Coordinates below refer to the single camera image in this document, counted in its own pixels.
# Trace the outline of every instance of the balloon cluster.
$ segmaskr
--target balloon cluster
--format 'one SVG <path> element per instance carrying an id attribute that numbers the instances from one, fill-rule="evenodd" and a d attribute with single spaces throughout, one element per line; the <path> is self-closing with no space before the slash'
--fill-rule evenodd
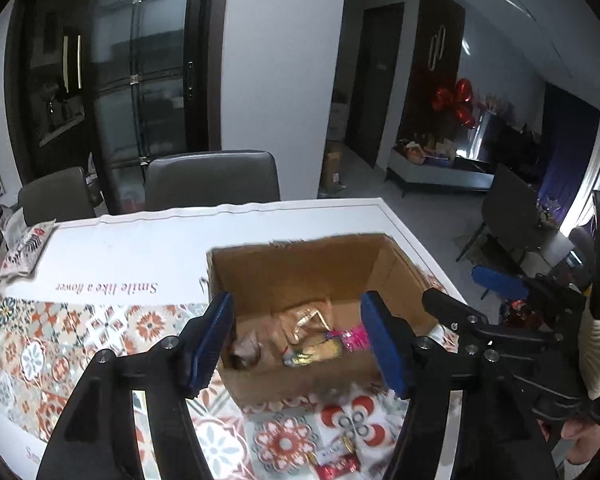
<path id="1" fill-rule="evenodd" d="M 471 83 L 468 79 L 460 79 L 456 83 L 455 95 L 447 88 L 442 86 L 436 90 L 436 94 L 431 101 L 431 106 L 435 111 L 440 111 L 445 107 L 453 107 L 456 117 L 462 126 L 467 128 L 475 128 L 475 118 L 471 110 L 466 107 L 465 103 L 470 103 L 474 98 L 474 90 L 471 88 Z"/>

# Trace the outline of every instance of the blue curtain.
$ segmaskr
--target blue curtain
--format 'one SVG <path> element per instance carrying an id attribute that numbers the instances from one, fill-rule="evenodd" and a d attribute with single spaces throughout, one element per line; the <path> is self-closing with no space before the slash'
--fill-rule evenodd
<path id="1" fill-rule="evenodd" d="M 555 212 L 562 223 L 587 171 L 598 132 L 600 110 L 557 86 L 544 91 L 542 137 L 537 170 L 544 174 L 538 193 L 541 203 L 558 202 Z"/>

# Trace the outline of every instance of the screw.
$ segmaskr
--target screw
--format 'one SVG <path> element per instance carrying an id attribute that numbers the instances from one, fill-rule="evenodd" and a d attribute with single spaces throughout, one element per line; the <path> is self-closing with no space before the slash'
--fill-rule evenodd
<path id="1" fill-rule="evenodd" d="M 433 346 L 433 339 L 425 335 L 416 338 L 416 345 L 423 350 L 429 350 Z"/>
<path id="2" fill-rule="evenodd" d="M 176 348 L 179 342 L 180 340 L 178 339 L 178 336 L 168 335 L 162 341 L 160 341 L 160 345 L 166 350 L 171 350 L 172 348 Z"/>
<path id="3" fill-rule="evenodd" d="M 113 350 L 110 350 L 109 348 L 104 348 L 104 349 L 100 350 L 93 357 L 99 363 L 106 363 L 106 362 L 114 359 L 116 357 L 116 355 L 113 353 Z"/>
<path id="4" fill-rule="evenodd" d="M 487 359 L 487 361 L 494 363 L 500 358 L 500 354 L 498 354 L 493 348 L 489 348 L 484 351 L 484 358 Z"/>

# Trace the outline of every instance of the sliding door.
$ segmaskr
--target sliding door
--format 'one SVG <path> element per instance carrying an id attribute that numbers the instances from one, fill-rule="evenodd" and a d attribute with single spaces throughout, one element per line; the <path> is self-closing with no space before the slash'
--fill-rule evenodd
<path id="1" fill-rule="evenodd" d="M 112 212 L 144 209 L 152 160 L 207 149 L 198 102 L 205 96 L 196 92 L 205 6 L 206 0 L 92 0 L 91 102 Z"/>

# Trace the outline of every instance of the dining table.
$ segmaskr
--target dining table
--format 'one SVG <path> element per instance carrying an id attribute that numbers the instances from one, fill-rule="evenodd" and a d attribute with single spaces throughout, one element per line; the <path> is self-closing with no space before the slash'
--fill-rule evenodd
<path id="1" fill-rule="evenodd" d="M 204 313 L 212 248 L 360 233 L 392 237 L 430 286 L 464 302 L 380 198 L 174 208 L 56 224 L 32 276 L 0 283 L 0 456 L 23 480 L 36 478 L 62 409 L 98 350 L 147 351 Z M 452 330 L 436 331 L 440 344 L 457 351 Z M 144 476 L 159 479 L 144 393 L 132 395 Z M 314 478 L 296 452 L 328 444 L 342 428 L 356 443 L 355 474 L 380 479 L 408 410 L 408 400 L 381 383 L 239 408 L 217 371 L 186 402 L 217 480 Z M 451 475 L 460 409 L 461 392 L 452 392 L 439 480 Z"/>

